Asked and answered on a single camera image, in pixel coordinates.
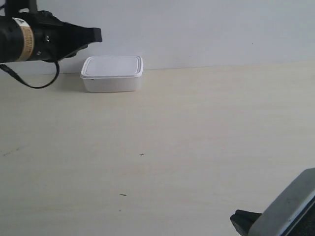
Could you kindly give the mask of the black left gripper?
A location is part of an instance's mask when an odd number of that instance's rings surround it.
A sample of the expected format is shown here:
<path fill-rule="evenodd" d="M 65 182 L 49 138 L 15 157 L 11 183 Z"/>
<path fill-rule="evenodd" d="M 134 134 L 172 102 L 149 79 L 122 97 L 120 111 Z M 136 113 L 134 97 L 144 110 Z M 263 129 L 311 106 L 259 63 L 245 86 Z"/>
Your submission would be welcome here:
<path fill-rule="evenodd" d="M 35 43 L 31 61 L 53 62 L 72 58 L 91 43 L 102 42 L 100 28 L 64 23 L 49 11 L 31 15 Z"/>

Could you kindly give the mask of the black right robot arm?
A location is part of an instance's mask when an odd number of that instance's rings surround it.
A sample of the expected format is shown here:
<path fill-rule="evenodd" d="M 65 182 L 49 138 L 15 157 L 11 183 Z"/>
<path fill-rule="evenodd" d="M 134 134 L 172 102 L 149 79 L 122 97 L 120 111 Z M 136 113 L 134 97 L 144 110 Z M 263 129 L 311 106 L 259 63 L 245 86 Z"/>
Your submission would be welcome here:
<path fill-rule="evenodd" d="M 230 221 L 242 236 L 313 236 L 315 169 L 304 170 L 263 213 L 238 209 Z"/>

